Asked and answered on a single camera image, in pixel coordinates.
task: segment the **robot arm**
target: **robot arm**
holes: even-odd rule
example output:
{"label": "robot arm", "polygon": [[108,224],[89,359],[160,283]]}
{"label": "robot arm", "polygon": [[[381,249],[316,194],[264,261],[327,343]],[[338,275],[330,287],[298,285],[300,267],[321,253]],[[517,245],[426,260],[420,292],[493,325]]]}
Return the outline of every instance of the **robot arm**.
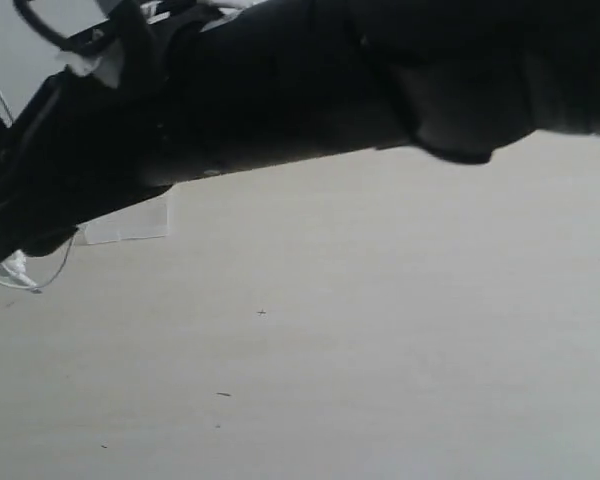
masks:
{"label": "robot arm", "polygon": [[98,2],[108,20],[71,39],[36,28],[72,66],[0,121],[0,261],[178,182],[367,148],[484,164],[537,129],[600,134],[600,0],[165,0],[151,19]]}

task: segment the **white cable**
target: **white cable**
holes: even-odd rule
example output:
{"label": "white cable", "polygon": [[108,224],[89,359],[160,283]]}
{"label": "white cable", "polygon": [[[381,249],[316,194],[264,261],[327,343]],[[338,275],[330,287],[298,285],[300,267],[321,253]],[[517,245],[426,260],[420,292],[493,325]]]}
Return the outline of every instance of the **white cable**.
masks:
{"label": "white cable", "polygon": [[[4,94],[2,93],[2,90],[0,90],[0,104],[2,105],[2,108],[4,109],[4,113],[7,115],[9,122],[11,123],[11,125],[13,125],[13,123],[15,122],[15,117],[13,115],[13,111],[11,110],[11,107],[9,107],[9,103],[7,102]],[[0,286],[7,287],[12,290],[26,290],[26,291],[33,292],[33,293],[41,293],[42,289],[47,288],[49,285],[51,285],[53,282],[55,282],[58,279],[58,277],[60,276],[60,274],[62,274],[62,272],[64,271],[64,268],[67,266],[67,262],[69,261],[69,255],[73,248],[74,241],[75,241],[75,236],[72,237],[71,240],[69,241],[69,243],[67,244],[67,250],[64,254],[64,258],[62,260],[62,263],[60,264],[60,267],[56,271],[56,273],[42,285],[37,285],[33,280],[31,280],[29,277],[26,276],[26,273],[25,273],[26,267],[24,266],[24,261],[22,261],[22,266],[18,266],[19,268],[12,268],[12,266],[9,265],[9,263],[7,263],[7,262],[1,264],[0,266],[4,269],[5,272],[7,272],[9,277],[11,277],[12,279],[14,279],[16,281],[20,281],[24,285],[16,285],[15,283],[10,283],[10,282],[5,282],[5,281],[0,280]],[[18,254],[22,255],[22,258],[24,259],[24,254],[22,252],[16,252],[16,255],[18,255]]]}

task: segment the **black cable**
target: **black cable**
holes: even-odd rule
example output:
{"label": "black cable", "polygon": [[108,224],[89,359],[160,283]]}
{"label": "black cable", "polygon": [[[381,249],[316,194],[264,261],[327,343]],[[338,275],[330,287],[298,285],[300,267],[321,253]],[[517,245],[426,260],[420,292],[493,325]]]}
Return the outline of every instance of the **black cable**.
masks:
{"label": "black cable", "polygon": [[104,49],[111,45],[113,40],[115,40],[115,35],[106,34],[105,36],[92,42],[79,45],[47,25],[44,20],[42,20],[29,6],[30,1],[32,0],[13,0],[13,5],[18,14],[27,23],[27,25],[29,25],[29,27],[31,27],[42,38],[58,47],[60,50],[73,52],[84,57],[91,57],[101,53]]}

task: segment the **white wire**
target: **white wire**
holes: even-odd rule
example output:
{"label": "white wire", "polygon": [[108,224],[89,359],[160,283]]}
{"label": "white wire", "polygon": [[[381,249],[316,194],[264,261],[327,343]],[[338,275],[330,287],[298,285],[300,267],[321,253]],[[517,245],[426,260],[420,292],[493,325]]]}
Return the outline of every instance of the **white wire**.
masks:
{"label": "white wire", "polygon": [[[0,105],[2,105],[4,113],[7,115],[9,122],[11,123],[11,125],[13,125],[13,123],[15,122],[15,117],[13,115],[13,111],[11,110],[11,107],[9,107],[9,103],[7,102],[7,99],[5,98],[4,94],[2,93],[2,90],[0,90]],[[26,287],[26,286],[22,286],[22,285],[16,285],[15,283],[10,283],[10,282],[5,282],[5,281],[0,280],[0,286],[7,287],[12,290],[27,290],[29,292],[39,292],[42,289],[47,288],[49,285],[51,285],[53,282],[55,282],[58,279],[58,277],[62,274],[65,267],[67,266],[67,262],[69,261],[69,255],[71,254],[71,250],[73,249],[74,242],[75,242],[75,236],[72,237],[71,240],[69,241],[69,243],[67,244],[67,250],[64,254],[64,258],[62,259],[62,263],[60,264],[60,267],[58,268],[56,273],[42,285],[36,285],[35,287],[33,287],[33,286]]]}

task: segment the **gray wall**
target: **gray wall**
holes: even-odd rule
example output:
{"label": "gray wall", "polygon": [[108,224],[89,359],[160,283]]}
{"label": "gray wall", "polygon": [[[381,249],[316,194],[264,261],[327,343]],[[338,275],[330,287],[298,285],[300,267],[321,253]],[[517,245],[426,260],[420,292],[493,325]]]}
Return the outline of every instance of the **gray wall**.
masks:
{"label": "gray wall", "polygon": [[[92,0],[36,0],[34,8],[66,34],[102,18]],[[0,0],[0,88],[16,112],[24,108],[47,75],[63,67],[55,60],[56,53],[55,47],[29,30],[11,0]]]}

